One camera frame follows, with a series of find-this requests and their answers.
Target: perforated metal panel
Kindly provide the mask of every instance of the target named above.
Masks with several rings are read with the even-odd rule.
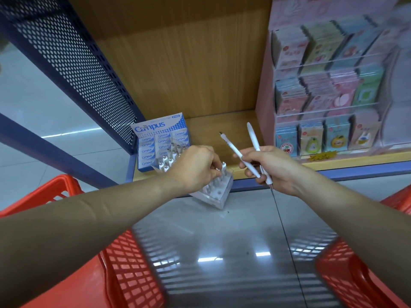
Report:
[[[89,106],[82,109],[92,118],[100,115],[118,135],[112,137],[124,140],[122,147],[127,144],[131,152],[130,125],[144,117],[68,1],[0,0],[0,11],[83,99],[71,98],[91,105],[95,113]]]

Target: forearm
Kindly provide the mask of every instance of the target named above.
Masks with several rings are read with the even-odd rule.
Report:
[[[159,175],[0,219],[2,306],[48,290],[179,193],[172,179]]]
[[[297,188],[306,202],[402,300],[411,304],[411,217],[304,170]]]

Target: pen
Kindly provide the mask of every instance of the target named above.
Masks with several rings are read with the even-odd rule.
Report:
[[[258,143],[257,136],[254,133],[254,129],[251,126],[250,122],[247,122],[247,129],[248,129],[248,133],[249,133],[250,138],[251,138],[251,142],[253,143],[254,149],[256,151],[260,151],[260,144]],[[262,165],[260,165],[260,170],[261,170],[261,173],[265,174],[265,176],[267,177],[267,179],[265,180],[265,183],[268,186],[270,186],[270,188],[272,189],[273,188],[273,181],[271,179],[270,174],[267,173],[267,171],[262,167]]]
[[[220,136],[222,139],[224,139],[224,141],[229,145],[229,147],[234,151],[234,153],[240,158],[243,157],[243,155],[241,154],[241,152],[233,145],[232,142],[229,141],[229,139],[227,138],[226,135],[224,135],[223,133],[219,132]],[[244,165],[251,171],[251,173],[253,173],[257,178],[260,178],[260,173],[257,172],[256,168],[254,167],[254,165],[252,165],[251,163],[245,162],[243,161]]]

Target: tile floor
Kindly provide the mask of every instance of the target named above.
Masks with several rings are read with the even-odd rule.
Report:
[[[382,200],[411,184],[411,174],[341,184]],[[169,307],[343,307],[314,267],[336,234],[298,198],[234,192],[222,211],[174,199],[133,231]]]
[[[0,113],[113,181],[125,181],[129,155],[15,47],[0,54]],[[60,171],[0,143],[0,210]],[[80,182],[83,191],[94,187]]]

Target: red shopping basket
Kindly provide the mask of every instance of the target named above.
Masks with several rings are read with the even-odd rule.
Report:
[[[382,203],[411,215],[411,185],[384,199]],[[408,307],[340,238],[321,254],[316,261],[316,268],[347,307]]]
[[[83,193],[78,181],[59,175],[3,211],[0,218]],[[24,308],[157,308],[164,296],[127,230],[83,267]]]

